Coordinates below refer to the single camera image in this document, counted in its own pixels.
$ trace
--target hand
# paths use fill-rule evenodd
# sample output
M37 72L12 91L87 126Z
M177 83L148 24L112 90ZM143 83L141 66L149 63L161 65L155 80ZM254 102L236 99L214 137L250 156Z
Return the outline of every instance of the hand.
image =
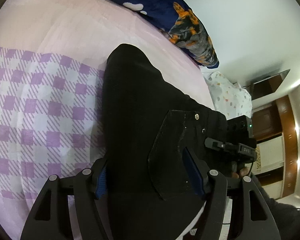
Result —
M239 174L233 172L232 173L232 178L239 179L239 178L242 178L244 176L247 176L248 173L249 173L249 169L247 167L244 167L243 169L240 170Z

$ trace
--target person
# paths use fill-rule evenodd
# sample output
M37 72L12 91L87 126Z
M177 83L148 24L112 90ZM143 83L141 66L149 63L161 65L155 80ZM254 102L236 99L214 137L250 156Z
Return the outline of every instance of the person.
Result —
M240 170L239 174L233 172L232 177L238 179L247 176L248 173L249 169L245 167ZM293 205L279 203L273 198L270 198L268 193L261 186L258 178L253 173L251 173L250 177L257 185L274 217L281 240L300 240L300 209Z

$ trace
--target bed sheet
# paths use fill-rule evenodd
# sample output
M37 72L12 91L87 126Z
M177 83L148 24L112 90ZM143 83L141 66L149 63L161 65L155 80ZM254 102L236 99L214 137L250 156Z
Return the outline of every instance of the bed sheet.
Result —
M103 156L102 77L121 43L214 109L191 59L128 9L108 0L7 0L0 10L0 223L13 240L50 174L73 175Z

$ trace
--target black wire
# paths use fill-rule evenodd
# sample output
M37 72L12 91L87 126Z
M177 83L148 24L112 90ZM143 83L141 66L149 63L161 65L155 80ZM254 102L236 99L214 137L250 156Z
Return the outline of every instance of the black wire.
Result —
M249 170L249 172L248 172L248 176L251 175L250 172L252 171L253 164L254 164L254 162L251 164L250 170Z

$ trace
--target striped pattern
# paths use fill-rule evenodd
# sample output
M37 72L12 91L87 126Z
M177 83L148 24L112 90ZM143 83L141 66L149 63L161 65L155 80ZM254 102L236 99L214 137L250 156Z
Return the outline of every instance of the striped pattern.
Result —
M0 47L0 197L34 201L49 175L73 176L104 155L103 74Z

